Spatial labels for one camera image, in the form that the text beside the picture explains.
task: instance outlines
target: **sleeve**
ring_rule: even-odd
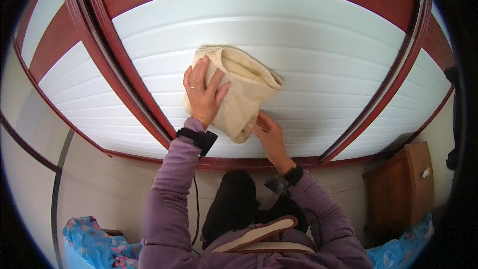
[[[204,131],[202,124],[192,117],[184,126]],[[146,200],[139,268],[197,266],[199,259],[191,254],[187,195],[200,152],[193,141],[184,136],[171,142]]]
[[[299,182],[290,187],[290,194],[301,209],[312,210],[317,215],[319,224],[311,225],[311,234],[320,253],[334,255],[347,268],[373,268],[349,218],[309,171],[303,170]],[[311,216],[305,213],[310,223]]]

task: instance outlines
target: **blue bedspread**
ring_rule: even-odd
[[[400,239],[393,239],[382,246],[367,249],[375,269],[406,269],[425,247],[433,235],[432,214],[427,216]]]
[[[71,218],[63,228],[65,245],[95,269],[138,267],[141,243],[129,244],[122,236],[110,236],[93,216]]]

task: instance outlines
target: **black cable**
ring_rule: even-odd
[[[197,182],[196,182],[196,176],[193,178],[194,180],[194,187],[196,188],[196,208],[197,208],[197,222],[196,222],[196,235],[194,235],[194,240],[191,243],[191,247],[196,243],[197,240],[197,235],[199,234],[199,193],[197,191]]]

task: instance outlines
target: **black wristband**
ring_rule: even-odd
[[[206,156],[218,136],[210,131],[196,132],[188,128],[182,128],[176,132],[176,137],[185,136],[194,141],[194,146],[201,149],[200,157]]]
[[[300,181],[303,175],[303,169],[300,165],[297,165],[296,168],[291,169],[282,177],[287,181],[289,186],[295,186]]]

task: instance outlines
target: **cream towel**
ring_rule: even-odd
[[[220,86],[231,81],[212,124],[234,142],[243,143],[251,133],[249,123],[257,120],[259,105],[277,94],[284,83],[270,69],[237,48],[200,47],[194,54],[193,67],[205,55],[210,59],[206,85],[209,85],[217,68],[224,72]],[[187,93],[184,94],[183,105],[191,114]]]

